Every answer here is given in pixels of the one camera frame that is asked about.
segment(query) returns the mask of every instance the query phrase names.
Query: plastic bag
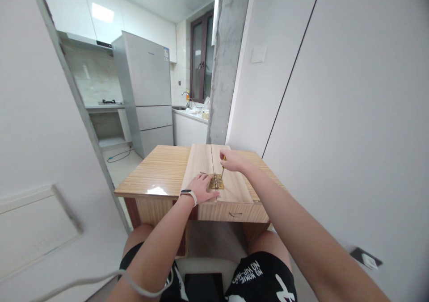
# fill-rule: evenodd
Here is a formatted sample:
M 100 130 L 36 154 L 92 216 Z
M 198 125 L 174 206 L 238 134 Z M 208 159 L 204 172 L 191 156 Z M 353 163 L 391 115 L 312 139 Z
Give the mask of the plastic bag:
M 209 96 L 204 100 L 204 105 L 202 106 L 202 111 L 203 112 L 209 112 L 210 111 L 210 97 Z

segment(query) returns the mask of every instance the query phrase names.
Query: black object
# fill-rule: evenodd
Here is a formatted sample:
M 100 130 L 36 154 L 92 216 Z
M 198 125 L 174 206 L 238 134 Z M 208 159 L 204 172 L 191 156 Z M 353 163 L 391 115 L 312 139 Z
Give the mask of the black object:
M 372 257 L 375 260 L 375 263 L 377 265 L 377 267 L 379 267 L 380 265 L 383 264 L 382 261 L 380 261 L 377 257 L 371 255 L 370 253 L 364 251 L 363 249 L 361 249 L 360 247 L 357 247 L 354 249 L 353 252 L 350 253 L 351 257 L 354 258 L 355 260 L 357 260 L 358 262 L 362 263 L 363 265 L 365 265 L 363 263 L 363 258 L 362 258 L 362 254 L 367 254 L 368 256 Z
M 190 301 L 223 302 L 222 273 L 186 274 L 185 291 Z
M 100 42 L 100 41 L 97 41 L 97 45 L 112 48 L 112 44 L 108 44 L 108 43 L 104 43 L 104 42 Z

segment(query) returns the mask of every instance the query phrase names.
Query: faucet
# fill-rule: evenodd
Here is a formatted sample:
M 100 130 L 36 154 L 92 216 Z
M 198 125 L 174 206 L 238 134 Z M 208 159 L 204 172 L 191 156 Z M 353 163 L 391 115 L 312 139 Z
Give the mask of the faucet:
M 186 93 L 186 95 L 188 96 L 188 103 L 186 103 L 186 107 L 191 109 L 191 105 L 189 104 L 189 101 L 192 101 L 193 103 L 195 103 L 195 101 L 193 101 L 191 99 L 191 96 L 189 95 L 188 91 L 184 91 L 182 92 L 182 95 L 184 95 Z

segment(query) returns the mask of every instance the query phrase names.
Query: refrigerator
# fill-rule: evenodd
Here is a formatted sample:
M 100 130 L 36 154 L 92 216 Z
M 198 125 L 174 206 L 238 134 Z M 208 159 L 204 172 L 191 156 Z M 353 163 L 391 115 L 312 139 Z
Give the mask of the refrigerator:
M 159 144 L 172 146 L 168 48 L 122 31 L 112 49 L 135 152 L 145 158 Z

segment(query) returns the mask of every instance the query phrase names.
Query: knee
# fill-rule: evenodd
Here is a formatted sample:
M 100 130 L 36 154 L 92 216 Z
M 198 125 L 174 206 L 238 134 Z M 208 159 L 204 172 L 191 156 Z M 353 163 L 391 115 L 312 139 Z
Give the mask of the knee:
M 143 224 L 139 227 L 135 228 L 130 235 L 128 236 L 128 239 L 126 240 L 123 257 L 125 254 L 132 249 L 135 245 L 144 242 L 146 238 L 149 237 L 149 235 L 153 231 L 153 226 L 149 224 Z
M 150 224 L 142 224 L 139 227 L 135 228 L 128 238 L 134 238 L 140 240 L 140 242 L 143 242 L 146 240 L 146 238 L 149 237 L 150 233 L 153 231 L 153 226 Z
M 255 252 L 268 252 L 278 257 L 291 270 L 289 252 L 280 237 L 271 231 L 262 232 L 259 237 L 248 247 L 248 254 Z

